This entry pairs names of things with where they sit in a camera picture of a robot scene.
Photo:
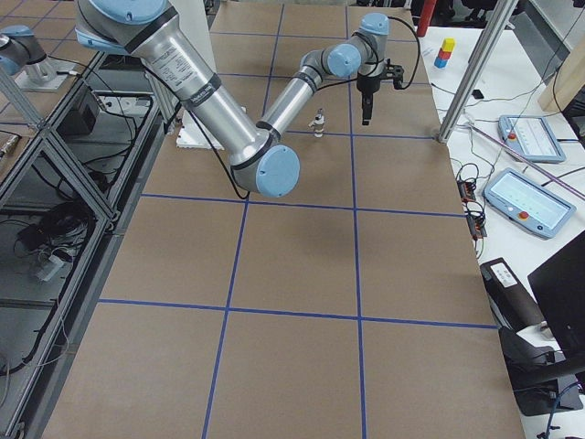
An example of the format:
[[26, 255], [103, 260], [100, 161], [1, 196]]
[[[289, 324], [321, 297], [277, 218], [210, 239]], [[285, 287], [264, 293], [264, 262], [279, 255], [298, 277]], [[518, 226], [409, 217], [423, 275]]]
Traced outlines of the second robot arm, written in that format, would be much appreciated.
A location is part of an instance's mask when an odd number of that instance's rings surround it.
[[51, 59], [29, 27], [1, 29], [1, 69], [21, 90], [55, 92], [71, 72], [76, 74], [75, 67], [75, 62]]

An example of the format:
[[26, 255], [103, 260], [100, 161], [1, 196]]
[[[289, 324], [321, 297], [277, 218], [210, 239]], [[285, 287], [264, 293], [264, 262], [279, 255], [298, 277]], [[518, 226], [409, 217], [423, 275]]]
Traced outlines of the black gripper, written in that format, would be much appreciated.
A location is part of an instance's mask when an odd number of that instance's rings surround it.
[[362, 124], [370, 125], [373, 107], [374, 93], [379, 91], [384, 64], [364, 64], [357, 72], [357, 89], [361, 93]]

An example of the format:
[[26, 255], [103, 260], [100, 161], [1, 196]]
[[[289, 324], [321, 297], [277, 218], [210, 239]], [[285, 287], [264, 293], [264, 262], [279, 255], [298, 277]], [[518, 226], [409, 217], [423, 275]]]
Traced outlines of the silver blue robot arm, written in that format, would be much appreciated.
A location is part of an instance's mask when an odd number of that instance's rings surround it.
[[300, 160], [280, 139], [327, 76], [357, 75], [362, 123], [369, 124], [373, 95], [384, 71], [390, 28], [387, 16], [369, 13], [346, 42], [308, 52], [257, 123], [223, 86], [179, 24], [179, 14], [168, 1], [77, 3], [79, 43], [141, 59], [228, 151], [230, 173], [239, 187], [272, 198], [295, 188]]

